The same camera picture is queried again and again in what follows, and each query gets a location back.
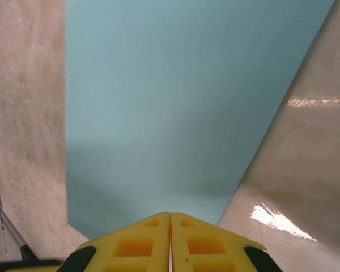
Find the yellow object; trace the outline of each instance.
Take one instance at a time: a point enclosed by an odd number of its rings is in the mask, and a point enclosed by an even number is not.
[[[245,247],[265,249],[259,243],[186,214],[162,212],[84,243],[77,250],[90,248],[95,252],[82,272],[169,272],[170,248],[173,272],[257,272]],[[64,266],[65,263],[62,267],[9,271],[77,272]]]

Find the marble-textured surface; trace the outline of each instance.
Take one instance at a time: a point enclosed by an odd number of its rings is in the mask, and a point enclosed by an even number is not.
[[[0,191],[41,257],[86,238],[67,224],[64,0],[0,0]]]
[[[63,16],[63,0],[0,1],[0,189],[40,256],[86,240],[66,224]],[[221,226],[284,271],[340,271],[340,1]]]

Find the light blue wall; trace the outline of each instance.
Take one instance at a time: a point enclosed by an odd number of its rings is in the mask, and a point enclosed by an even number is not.
[[[70,223],[217,223],[332,0],[67,0]]]

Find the blue panel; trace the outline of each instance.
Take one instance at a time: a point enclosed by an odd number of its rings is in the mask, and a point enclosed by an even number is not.
[[[67,0],[70,223],[217,223],[332,0]]]

